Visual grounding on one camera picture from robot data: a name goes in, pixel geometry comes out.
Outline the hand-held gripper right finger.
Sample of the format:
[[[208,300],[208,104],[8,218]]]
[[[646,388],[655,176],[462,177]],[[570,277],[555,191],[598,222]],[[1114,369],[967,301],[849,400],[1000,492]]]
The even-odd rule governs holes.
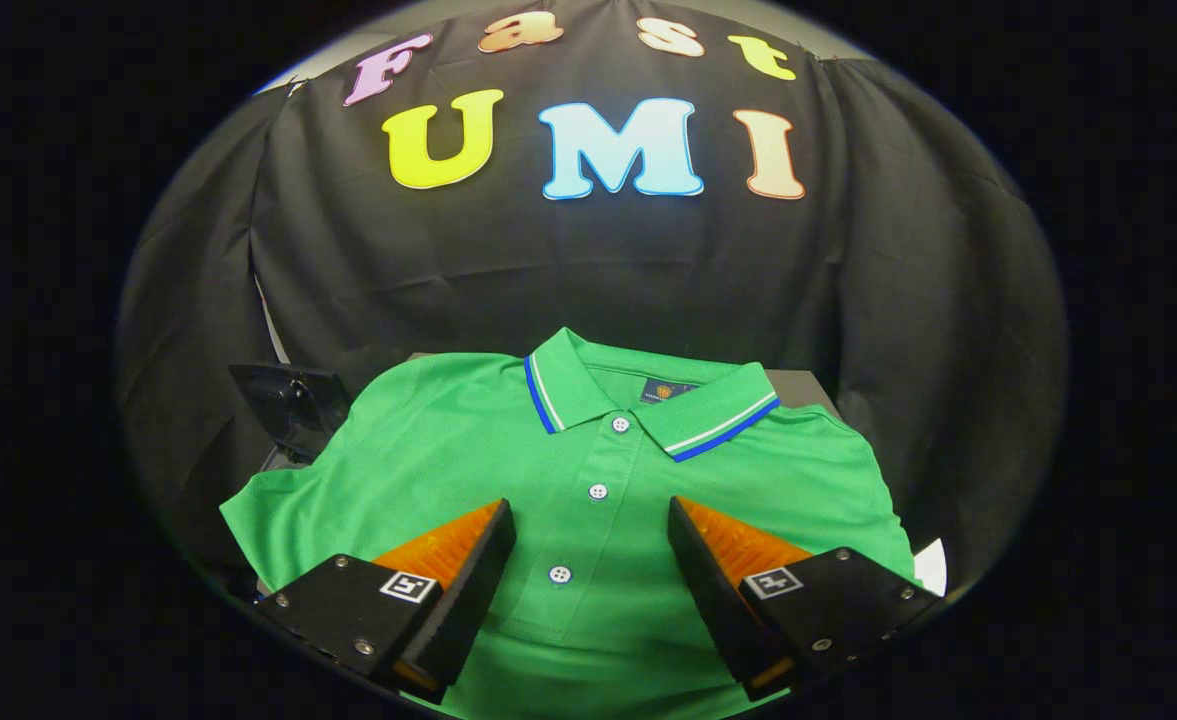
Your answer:
[[[852,547],[812,553],[685,496],[669,502],[667,542],[716,651],[753,701],[829,682],[943,602]]]

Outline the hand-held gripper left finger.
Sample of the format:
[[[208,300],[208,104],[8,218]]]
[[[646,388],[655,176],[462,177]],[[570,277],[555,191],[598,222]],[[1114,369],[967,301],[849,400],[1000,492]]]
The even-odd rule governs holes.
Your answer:
[[[254,609],[343,674],[443,702],[483,629],[516,548],[505,498],[375,559],[327,556]]]

